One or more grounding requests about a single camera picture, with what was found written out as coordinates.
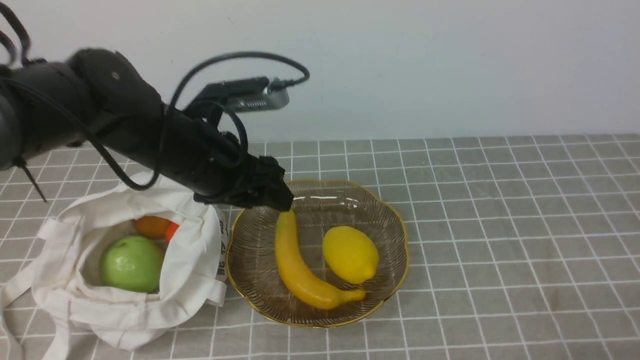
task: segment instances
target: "bowl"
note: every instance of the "bowl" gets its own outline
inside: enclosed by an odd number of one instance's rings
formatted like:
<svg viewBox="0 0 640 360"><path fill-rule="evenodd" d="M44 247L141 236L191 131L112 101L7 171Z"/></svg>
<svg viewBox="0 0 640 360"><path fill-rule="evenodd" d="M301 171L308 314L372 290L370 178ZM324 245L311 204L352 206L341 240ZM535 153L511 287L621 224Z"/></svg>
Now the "bowl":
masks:
<svg viewBox="0 0 640 360"><path fill-rule="evenodd" d="M364 232L380 255L376 275L362 287L361 302L318 310L300 302L284 286L275 260L275 224L279 212L266 208L242 211L233 225L227 250L227 273L233 287L260 314L299 327L336 327L371 315L402 285L409 269L407 233L398 213L366 188L350 181L292 181L293 211L298 221L300 252L307 266L330 284L350 290L324 262L325 232L350 225Z"/></svg>

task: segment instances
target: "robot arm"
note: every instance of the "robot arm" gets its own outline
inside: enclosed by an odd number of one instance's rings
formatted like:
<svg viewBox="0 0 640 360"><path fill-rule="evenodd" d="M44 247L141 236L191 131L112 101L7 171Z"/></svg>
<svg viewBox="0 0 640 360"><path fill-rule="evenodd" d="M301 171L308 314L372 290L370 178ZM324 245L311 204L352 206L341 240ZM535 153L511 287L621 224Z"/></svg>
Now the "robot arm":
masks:
<svg viewBox="0 0 640 360"><path fill-rule="evenodd" d="M26 37L16 32L21 40ZM183 111L175 109L182 88L199 70L246 57L286 62L305 76L296 81L251 78L207 85ZM302 65L268 53L225 54L194 68L166 105L119 53L83 49L59 63L24 59L19 69L0 69L0 170L20 166L26 171L33 156L89 141L137 190L152 183L133 183L104 147L187 186L198 202L279 211L291 207L293 195L284 182L284 169L272 157L247 153L246 131L236 112L284 107L289 102L286 88L308 78ZM239 139L218 131L224 112L234 121Z"/></svg>

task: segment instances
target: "gray checkered tablecloth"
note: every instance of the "gray checkered tablecloth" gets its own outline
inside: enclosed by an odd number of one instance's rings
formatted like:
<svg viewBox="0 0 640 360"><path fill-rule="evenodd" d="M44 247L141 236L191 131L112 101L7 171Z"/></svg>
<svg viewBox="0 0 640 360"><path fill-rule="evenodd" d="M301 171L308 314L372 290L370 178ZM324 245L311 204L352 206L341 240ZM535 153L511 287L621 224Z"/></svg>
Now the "gray checkered tablecloth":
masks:
<svg viewBox="0 0 640 360"><path fill-rule="evenodd" d="M253 143L287 177L350 179L395 207L409 231L404 286L336 329L268 321L229 289L224 307L135 353L87 332L70 359L478 360L640 358L640 136ZM144 170L116 157L128 174ZM34 235L74 199L118 179L92 148L0 172L0 282L34 259ZM237 209L223 207L231 223ZM27 359L54 325L30 293L4 314ZM0 338L0 355L6 338Z"/></svg>

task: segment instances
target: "white wall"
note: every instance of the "white wall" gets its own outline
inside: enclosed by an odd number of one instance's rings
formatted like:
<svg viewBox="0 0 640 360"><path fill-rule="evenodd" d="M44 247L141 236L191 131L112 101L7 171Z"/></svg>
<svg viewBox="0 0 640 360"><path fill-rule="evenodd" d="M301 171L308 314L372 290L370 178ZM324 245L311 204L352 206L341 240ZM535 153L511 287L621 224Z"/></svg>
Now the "white wall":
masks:
<svg viewBox="0 0 640 360"><path fill-rule="evenodd" d="M33 55L122 52L170 98L195 63L272 51L312 79L284 110L243 116L251 140L640 131L638 0L11 0ZM207 82L290 76L267 61Z"/></svg>

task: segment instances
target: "banana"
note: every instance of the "banana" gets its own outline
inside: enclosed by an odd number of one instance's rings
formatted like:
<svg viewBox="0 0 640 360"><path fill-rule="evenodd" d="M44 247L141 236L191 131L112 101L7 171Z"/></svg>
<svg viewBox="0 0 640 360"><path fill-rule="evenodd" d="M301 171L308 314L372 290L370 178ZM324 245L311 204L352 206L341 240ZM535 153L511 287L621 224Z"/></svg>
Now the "banana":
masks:
<svg viewBox="0 0 640 360"><path fill-rule="evenodd" d="M344 303L364 299L364 289L340 290L320 280L309 270L300 254L298 226L293 210L281 213L278 217L275 252L282 282L305 304L320 310L331 310Z"/></svg>

